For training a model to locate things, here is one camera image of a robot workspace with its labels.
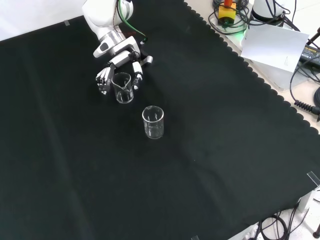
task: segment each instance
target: black cable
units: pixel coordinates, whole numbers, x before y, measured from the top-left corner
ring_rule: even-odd
[[[297,211],[297,209],[298,209],[299,203],[300,203],[300,202],[298,202],[298,203],[295,205],[295,207],[293,208],[293,210],[292,210],[292,212],[291,212],[291,216],[290,216],[290,219],[289,219],[289,225],[288,225],[288,232],[287,232],[287,235],[286,235],[285,240],[289,240],[290,234],[292,233],[291,227],[292,227],[292,223],[293,223],[293,221],[294,221],[295,214],[296,214],[296,211]]]
[[[316,75],[316,73],[314,72],[313,66],[310,68],[310,72],[311,72],[312,75],[317,79],[317,81],[320,83],[320,79],[319,79],[319,77]]]
[[[289,90],[290,90],[290,94],[291,94],[291,97],[293,98],[294,101],[297,101],[292,93],[292,81],[297,73],[297,71],[299,69],[302,69],[302,67],[304,67],[306,64],[308,64],[309,62],[311,62],[312,60],[315,60],[315,59],[319,59],[320,56],[315,56],[313,58],[310,58],[308,61],[305,61],[303,64],[301,64],[300,66],[298,66],[298,68],[295,69],[295,71],[293,72],[293,75],[291,77],[291,80],[290,80],[290,86],[289,86]]]
[[[293,11],[293,16],[291,22],[294,23],[294,18],[297,10],[297,0],[294,0],[294,11]]]
[[[256,233],[255,233],[255,236],[254,236],[254,238],[253,238],[253,240],[257,240],[258,239],[258,235],[259,235],[259,233],[260,233],[260,228],[262,227],[262,221],[259,221],[259,223],[258,223],[258,228],[257,228],[257,230],[256,230]]]
[[[316,76],[316,75],[314,75],[314,74],[312,74],[313,76],[315,76],[315,78],[313,78],[309,73],[307,73],[303,68],[300,68],[298,70],[298,72],[300,73],[300,74],[302,74],[302,75],[304,75],[305,77],[307,77],[307,78],[310,78],[310,79],[312,79],[313,81],[315,81],[315,82],[317,82],[317,83],[320,83],[320,79],[318,79],[318,77]]]
[[[290,234],[291,234],[294,230],[296,230],[296,229],[304,222],[304,220],[305,220],[305,218],[306,218],[306,216],[307,216],[307,214],[308,214],[308,212],[309,212],[309,209],[310,209],[310,208],[308,208],[308,210],[306,211],[306,213],[305,213],[305,215],[303,216],[302,221],[299,223],[299,225],[296,226],[296,227],[290,232]]]
[[[248,3],[249,3],[249,0],[240,0],[237,4],[237,7],[236,8],[233,8],[233,7],[229,7],[229,6],[225,6],[225,5],[222,5],[224,3],[224,1],[219,1],[219,0],[213,0],[212,2],[212,6],[213,6],[213,13],[211,13],[208,17],[208,22],[209,24],[211,25],[211,27],[218,33],[220,34],[223,34],[223,35],[234,35],[234,34],[239,34],[239,33],[243,33],[247,26],[243,27],[242,30],[239,30],[239,31],[234,31],[234,32],[225,32],[225,31],[221,31],[220,29],[218,29],[215,25],[213,25],[213,23],[211,22],[210,18],[212,15],[215,15],[215,18],[217,19],[218,23],[220,23],[222,25],[222,27],[225,29],[225,28],[240,28],[242,26],[244,26],[246,24],[246,21],[244,21],[243,19],[243,16],[240,15],[240,14],[243,14],[243,13],[239,13],[241,11],[244,11],[244,15],[248,18],[248,14],[249,14],[249,8],[247,7]],[[236,23],[225,23],[223,21],[221,21],[221,19],[218,18],[217,16],[217,11],[219,10],[219,6],[224,6],[225,8],[227,9],[233,9],[235,10],[235,13],[236,15],[239,15],[240,16],[240,20]]]
[[[291,27],[293,30],[295,30],[295,31],[297,31],[297,32],[301,32],[300,29],[297,28],[297,26],[295,26],[295,25],[293,24],[293,22],[290,21],[290,19],[289,19],[288,17],[286,17],[286,16],[284,17],[284,23],[287,24],[289,27]],[[310,43],[312,43],[317,49],[320,49],[320,48],[314,43],[314,41],[312,41],[312,40],[310,40],[310,39],[308,39],[308,41],[309,41]]]
[[[280,235],[279,235],[279,228],[278,228],[278,218],[280,217],[280,214],[279,215],[276,215],[276,233],[278,235],[278,239],[280,239]]]
[[[320,108],[320,87],[315,91],[313,95],[313,102],[318,108]]]
[[[279,222],[281,223],[281,225],[283,226],[283,229],[284,229],[283,236],[280,237],[280,238],[277,239],[277,240],[285,240],[285,237],[286,237],[287,234],[288,234],[288,228],[287,228],[287,225],[286,225],[285,221],[284,221],[281,217],[279,217],[278,215],[272,215],[271,218],[276,219],[276,222],[279,221]],[[270,239],[270,238],[268,238],[268,237],[265,235],[263,229],[261,229],[260,232],[261,232],[262,237],[263,237],[264,240],[275,240],[275,239]]]
[[[275,4],[275,1],[272,1],[273,2],[273,12],[272,12],[272,10],[271,10],[271,7],[270,7],[270,5],[269,5],[269,1],[268,0],[265,0],[265,3],[266,3],[266,5],[267,5],[267,7],[268,7],[268,9],[269,9],[269,12],[270,12],[270,14],[271,14],[271,16],[272,17],[275,17],[275,15],[276,15],[276,4]]]
[[[274,220],[273,221],[273,223],[271,223],[270,225],[268,225],[268,226],[266,226],[266,227],[264,227],[264,228],[262,228],[262,230],[265,230],[265,229],[267,229],[267,228],[269,228],[269,227],[271,227],[273,224],[275,224],[275,222],[277,221],[277,219],[276,220]]]
[[[285,14],[291,14],[291,11],[283,6],[281,6],[279,3],[277,3],[277,1],[274,1],[275,4],[277,4],[280,8],[282,8],[283,10],[287,10],[288,12],[286,12]]]

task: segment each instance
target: robotic hand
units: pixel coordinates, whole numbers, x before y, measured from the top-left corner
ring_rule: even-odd
[[[152,56],[140,50],[133,36],[126,38],[119,28],[123,19],[119,16],[119,12],[127,20],[132,16],[133,10],[132,0],[119,0],[119,2],[118,0],[87,0],[82,6],[86,22],[100,41],[93,55],[96,58],[105,54],[111,57],[107,67],[95,78],[100,92],[104,95],[110,90],[115,70],[127,62],[132,63],[135,73],[133,89],[138,90],[143,79],[141,66],[150,65],[153,61]]]

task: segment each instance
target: cable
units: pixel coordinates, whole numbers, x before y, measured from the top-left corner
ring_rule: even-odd
[[[275,222],[277,221],[277,219],[276,220],[274,220],[274,222],[273,223],[271,223],[270,225],[268,225],[268,226],[266,226],[266,227],[264,227],[264,228],[262,228],[261,230],[265,230],[265,229],[267,229],[267,228],[269,228],[269,227],[271,227],[273,224],[275,224]]]
[[[305,61],[302,65],[298,66],[298,68],[295,69],[295,71],[293,72],[293,75],[291,77],[291,80],[290,80],[290,86],[289,86],[289,89],[290,89],[290,94],[291,94],[291,97],[293,98],[294,101],[297,101],[292,93],[292,81],[294,79],[294,76],[296,75],[297,71],[299,69],[302,70],[302,67],[304,67],[306,64],[308,64],[309,62],[311,62],[312,60],[315,60],[315,59],[319,59],[320,56],[315,56],[313,58],[310,58],[308,61]]]
[[[277,235],[278,235],[278,239],[280,239],[280,236],[279,236],[279,228],[278,228],[278,218],[280,217],[280,214],[278,215],[276,215],[276,219],[275,219],[275,221],[276,221],[276,233],[277,233]]]
[[[297,10],[297,0],[294,0],[294,11],[293,11],[293,16],[291,22],[294,23],[294,18]]]
[[[313,95],[313,102],[318,108],[320,108],[320,87],[315,91]]]
[[[213,13],[211,13],[211,14],[209,15],[209,17],[208,17],[208,22],[209,22],[209,24],[211,25],[211,27],[212,27],[216,32],[218,32],[218,33],[220,33],[220,34],[223,34],[223,35],[234,35],[234,34],[243,33],[243,32],[246,30],[247,26],[245,26],[246,21],[244,21],[243,16],[241,15],[241,14],[243,14],[243,13],[239,13],[239,12],[240,12],[240,11],[244,11],[244,15],[246,16],[246,18],[248,18],[248,14],[249,14],[249,11],[250,11],[250,10],[249,10],[249,8],[247,7],[247,5],[248,5],[248,3],[249,3],[249,0],[240,0],[240,1],[238,2],[238,4],[237,4],[237,7],[236,7],[236,8],[222,5],[223,3],[224,3],[224,1],[221,2],[221,1],[219,1],[219,0],[213,0],[213,2],[212,2]],[[224,7],[227,8],[227,9],[235,10],[236,15],[239,15],[241,19],[240,19],[238,22],[236,22],[236,23],[225,23],[225,22],[221,21],[221,19],[219,19],[219,17],[217,16],[217,11],[219,10],[219,6],[224,6]],[[239,31],[234,31],[234,32],[221,31],[219,28],[217,28],[217,27],[211,22],[211,19],[210,19],[210,18],[211,18],[212,15],[215,15],[218,23],[222,24],[222,27],[223,27],[224,29],[226,29],[226,28],[240,28],[240,27],[242,27],[242,26],[244,26],[244,27],[243,27],[243,29],[241,29],[241,30],[239,30]]]
[[[287,234],[288,234],[288,228],[287,228],[287,225],[286,225],[285,221],[284,221],[281,217],[279,217],[278,215],[272,215],[271,218],[274,218],[276,222],[279,221],[279,222],[281,223],[281,225],[283,226],[283,229],[284,229],[283,236],[282,236],[282,237],[279,237],[277,240],[285,240],[285,238],[286,238],[286,236],[287,236]],[[264,240],[275,240],[275,239],[270,239],[270,238],[268,238],[268,237],[265,235],[263,229],[261,229],[260,232],[261,232],[262,237],[263,237]]]
[[[255,236],[254,236],[253,240],[257,240],[258,239],[258,235],[260,233],[261,226],[262,226],[262,221],[259,221],[258,228],[256,229],[256,233],[255,233]]]
[[[311,72],[312,75],[317,79],[316,82],[319,82],[319,83],[320,83],[320,79],[319,79],[319,77],[316,75],[316,73],[314,72],[313,66],[310,68],[310,72]]]
[[[305,213],[305,215],[303,216],[302,221],[299,223],[299,225],[296,226],[296,227],[290,232],[290,234],[291,234],[294,230],[296,230],[296,229],[304,222],[304,220],[305,220],[305,218],[306,218],[309,210],[310,210],[310,208],[308,208],[308,210],[306,211],[306,213]]]
[[[312,71],[311,73],[312,73],[312,75],[315,77],[315,78],[313,78],[309,73],[307,73],[303,68],[300,68],[298,70],[298,72],[300,73],[300,74],[302,74],[303,76],[305,76],[305,77],[307,77],[307,78],[310,78],[310,79],[312,79],[313,81],[315,81],[315,82],[317,82],[317,83],[320,83],[320,79],[318,79],[318,77],[315,75],[315,72],[313,72],[313,70],[311,70],[310,69],[310,71]]]
[[[132,30],[136,31],[137,33],[141,34],[142,36],[144,36],[144,39],[143,39],[143,43],[146,43],[148,41],[148,38],[147,36],[142,33],[141,31],[137,30],[136,28],[134,28],[133,26],[130,25],[130,23],[127,22],[127,20],[124,18],[123,14],[122,14],[122,10],[121,10],[121,0],[118,0],[117,2],[117,9],[118,9],[118,13],[119,13],[119,17],[121,18],[122,22],[124,24],[126,24],[129,28],[131,28]]]
[[[277,4],[280,8],[282,8],[283,10],[287,10],[288,12],[286,12],[285,14],[291,14],[291,11],[283,6],[281,6],[279,3],[277,3],[276,1],[274,1],[275,4]]]
[[[213,0],[213,9],[214,9],[214,11],[213,11],[213,13],[211,13],[211,14],[209,15],[209,17],[208,17],[208,22],[209,22],[209,24],[211,25],[211,27],[212,27],[216,32],[218,32],[218,33],[220,33],[220,34],[223,34],[223,35],[234,35],[234,34],[238,34],[238,33],[243,33],[243,32],[246,30],[246,28],[244,27],[242,30],[240,30],[240,31],[235,31],[235,32],[223,32],[223,31],[221,31],[220,29],[218,29],[218,28],[211,22],[210,18],[211,18],[212,15],[215,15],[215,17],[217,18],[217,21],[222,24],[222,27],[225,27],[225,28],[227,28],[227,27],[230,27],[230,28],[238,28],[238,27],[244,26],[244,24],[247,24],[247,26],[262,26],[262,25],[266,25],[266,24],[272,24],[275,20],[276,20],[276,21],[281,21],[281,24],[283,24],[283,22],[284,22],[284,15],[286,15],[286,12],[283,12],[284,15],[276,16],[276,15],[275,15],[275,12],[276,12],[276,1],[273,0],[272,2],[273,2],[273,11],[274,11],[274,12],[272,12],[268,0],[266,0],[266,4],[267,4],[267,6],[268,6],[268,8],[269,8],[269,11],[270,11],[270,14],[273,16],[273,18],[270,18],[268,21],[260,21],[260,20],[258,20],[258,19],[254,19],[253,21],[254,21],[254,22],[258,22],[258,23],[251,23],[253,16],[252,16],[252,12],[251,12],[251,14],[250,14],[250,17],[248,16],[248,15],[249,15],[249,8],[247,7],[248,0],[240,0],[240,1],[238,2],[238,7],[237,7],[237,8],[233,8],[233,7],[231,7],[231,6],[223,5],[224,1],[219,2],[218,0]],[[239,15],[239,17],[241,18],[241,20],[238,21],[237,23],[232,23],[232,24],[223,23],[223,22],[218,18],[217,14],[216,14],[217,10],[219,9],[219,6],[223,6],[223,7],[225,7],[226,9],[232,9],[232,10],[234,10],[235,13],[236,13],[236,15]],[[238,25],[238,26],[234,26],[234,25],[240,23],[241,21],[243,21],[243,24]]]
[[[295,205],[295,207],[293,208],[293,210],[292,210],[292,212],[291,212],[290,219],[289,219],[289,225],[288,225],[288,232],[287,232],[287,235],[286,235],[286,237],[285,237],[285,240],[288,240],[289,237],[290,237],[292,223],[293,223],[293,221],[294,221],[295,214],[296,214],[296,211],[297,211],[298,206],[299,206],[299,203],[297,203],[297,204]]]
[[[301,32],[299,28],[297,28],[292,21],[290,21],[290,19],[288,17],[284,17],[284,23],[287,24],[289,27],[291,27],[293,30],[297,31],[297,32]],[[317,49],[320,49],[315,43],[314,41],[310,40],[308,38],[308,41],[313,44]]]
[[[118,30],[116,29],[116,26],[115,26],[116,11],[118,11],[118,2],[116,2],[115,7],[114,7],[114,14],[113,14],[113,29],[114,29],[116,32],[118,32],[118,33],[122,34],[122,32],[118,31]]]

